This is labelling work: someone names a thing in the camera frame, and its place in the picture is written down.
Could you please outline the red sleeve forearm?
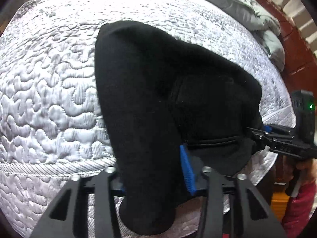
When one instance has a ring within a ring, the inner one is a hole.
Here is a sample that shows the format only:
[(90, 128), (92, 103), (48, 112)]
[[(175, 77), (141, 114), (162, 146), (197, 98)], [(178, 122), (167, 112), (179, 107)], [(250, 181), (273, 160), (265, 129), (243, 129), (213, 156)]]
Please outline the red sleeve forearm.
[(316, 194), (316, 183), (305, 184), (296, 198), (290, 197), (282, 218), (287, 237), (297, 237), (307, 225)]

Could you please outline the person's right hand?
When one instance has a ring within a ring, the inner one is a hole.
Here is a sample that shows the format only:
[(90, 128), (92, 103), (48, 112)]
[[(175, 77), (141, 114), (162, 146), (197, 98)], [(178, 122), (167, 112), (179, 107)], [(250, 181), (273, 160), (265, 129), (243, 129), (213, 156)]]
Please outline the person's right hand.
[(303, 173), (301, 185), (314, 183), (316, 181), (316, 159), (310, 158), (305, 161), (296, 162), (293, 158), (283, 156), (284, 180), (289, 182), (293, 179), (295, 169)]

